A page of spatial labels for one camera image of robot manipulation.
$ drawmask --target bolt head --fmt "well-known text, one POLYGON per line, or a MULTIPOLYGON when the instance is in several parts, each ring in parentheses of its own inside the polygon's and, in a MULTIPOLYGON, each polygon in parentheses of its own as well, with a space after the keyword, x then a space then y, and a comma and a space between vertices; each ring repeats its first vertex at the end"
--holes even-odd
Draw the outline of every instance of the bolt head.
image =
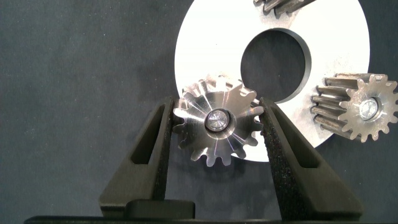
POLYGON ((374 98, 369 98, 367 100, 362 101, 359 106, 359 115, 364 121, 372 119, 379 110, 379 105, 374 98))
POLYGON ((229 114, 223 110, 213 110, 207 115, 205 122, 210 131, 222 131, 229 124, 229 114))

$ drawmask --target machined metal surface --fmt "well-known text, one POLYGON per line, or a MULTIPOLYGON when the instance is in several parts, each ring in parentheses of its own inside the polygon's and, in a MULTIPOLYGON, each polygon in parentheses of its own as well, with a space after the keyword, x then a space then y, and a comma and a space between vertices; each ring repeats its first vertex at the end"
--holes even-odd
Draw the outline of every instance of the machined metal surface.
POLYGON ((173 128, 182 135, 179 148, 192 151, 193 161, 205 155, 207 166, 213 166, 217 157, 226 166, 232 154, 245 158, 243 146, 256 146, 252 133, 262 129, 254 118, 264 110, 251 106, 255 98, 256 92, 243 87, 241 81, 222 75, 207 76, 186 87, 174 109, 174 115, 183 119, 173 128))
POLYGON ((389 132, 389 123, 398 122, 397 82, 381 74, 337 74, 326 78, 327 86, 319 86, 318 103, 311 111, 321 127, 349 139, 366 142, 371 135, 379 139, 379 131, 389 132))
MULTIPOLYGON (((267 30, 285 32, 302 47, 305 73, 299 87, 277 104, 316 147, 333 134, 313 122, 310 108, 315 105, 311 97, 317 94, 316 86, 336 73, 368 72, 370 50, 365 16, 357 0, 319 0, 280 16, 264 14, 263 8, 263 2, 250 0, 231 0, 228 7, 224 1, 193 2, 175 50, 175 79, 180 97, 185 86, 209 73, 241 80, 242 56, 250 41, 267 30), (336 16, 336 12, 346 16, 336 16)), ((262 141, 259 133, 255 138, 262 141)), ((268 161, 263 144, 245 149, 245 159, 268 161)))

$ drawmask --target dark gray backdrop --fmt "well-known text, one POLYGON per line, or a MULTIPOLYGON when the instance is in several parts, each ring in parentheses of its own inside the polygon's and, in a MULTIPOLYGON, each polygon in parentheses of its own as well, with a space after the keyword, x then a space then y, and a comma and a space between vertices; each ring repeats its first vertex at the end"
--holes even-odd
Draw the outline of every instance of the dark gray backdrop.
MULTIPOLYGON (((0 1, 0 223, 101 215, 98 197, 148 112, 178 96, 174 49, 191 2, 0 1)), ((360 2, 369 71, 398 80, 398 2, 360 2)), ((299 84, 303 55, 291 37, 268 32, 248 47, 242 72, 248 87, 280 100, 299 84)), ((333 136, 318 147, 364 203, 362 221, 398 221, 390 127, 378 142, 333 136)), ((198 218, 280 218, 268 164, 207 168, 176 143, 167 198, 193 200, 198 218)))

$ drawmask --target black plastic jaw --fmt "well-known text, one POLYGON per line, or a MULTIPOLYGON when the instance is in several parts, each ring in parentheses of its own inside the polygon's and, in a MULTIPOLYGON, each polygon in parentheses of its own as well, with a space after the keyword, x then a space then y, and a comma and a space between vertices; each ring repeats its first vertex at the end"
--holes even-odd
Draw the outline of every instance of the black plastic jaw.
POLYGON ((174 101, 149 115, 131 152, 99 198, 106 218, 194 218, 195 204, 164 200, 174 101))
POLYGON ((363 206, 272 101, 261 98, 264 139, 283 220, 358 220, 363 206))

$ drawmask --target partial gear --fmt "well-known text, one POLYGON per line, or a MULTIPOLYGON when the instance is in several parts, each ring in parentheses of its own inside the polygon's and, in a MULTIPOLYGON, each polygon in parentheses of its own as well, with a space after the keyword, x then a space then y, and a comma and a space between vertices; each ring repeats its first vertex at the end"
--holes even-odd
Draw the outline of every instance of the partial gear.
POLYGON ((292 13, 302 7, 314 2, 315 0, 254 0, 255 3, 264 2, 264 12, 270 12, 275 9, 276 15, 283 13, 292 13))
POLYGON ((342 73, 326 78, 327 86, 318 86, 320 96, 312 97, 318 105, 311 111, 321 127, 351 140, 366 142, 379 131, 389 132, 389 123, 398 122, 397 82, 387 75, 342 73))
POLYGON ((252 134, 262 130, 262 124, 254 118, 262 114, 264 108, 251 106, 256 95, 255 91, 243 87, 242 81, 222 75, 207 76, 184 88, 183 98, 174 109, 174 115, 183 120, 173 128, 183 139, 178 147, 193 151, 193 161, 205 155, 209 167, 217 157, 224 165, 230 165, 233 153, 244 159, 243 146, 257 146, 252 134))

